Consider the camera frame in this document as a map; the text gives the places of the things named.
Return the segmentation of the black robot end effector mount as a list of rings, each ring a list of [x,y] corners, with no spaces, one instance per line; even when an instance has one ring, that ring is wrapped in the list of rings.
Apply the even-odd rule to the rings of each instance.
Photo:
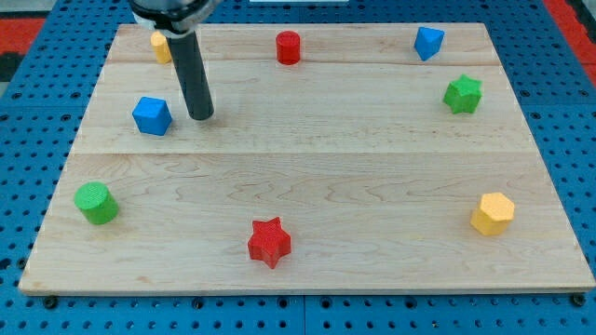
[[[219,0],[129,0],[129,5],[140,25],[186,34],[215,11]]]

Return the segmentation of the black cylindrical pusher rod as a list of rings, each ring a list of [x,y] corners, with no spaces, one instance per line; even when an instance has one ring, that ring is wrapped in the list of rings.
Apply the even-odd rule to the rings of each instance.
[[[197,121],[211,118],[213,102],[196,33],[167,42],[189,116]]]

